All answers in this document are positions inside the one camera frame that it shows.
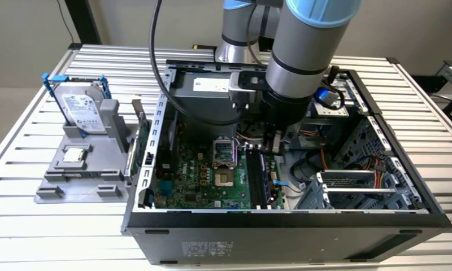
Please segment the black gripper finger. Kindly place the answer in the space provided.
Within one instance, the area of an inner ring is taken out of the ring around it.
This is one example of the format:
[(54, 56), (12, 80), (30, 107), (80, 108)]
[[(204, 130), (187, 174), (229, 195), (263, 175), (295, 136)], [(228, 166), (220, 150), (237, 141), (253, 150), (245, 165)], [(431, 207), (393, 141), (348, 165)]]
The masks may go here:
[(283, 155), (284, 151), (281, 131), (268, 130), (263, 135), (263, 152), (269, 155)]

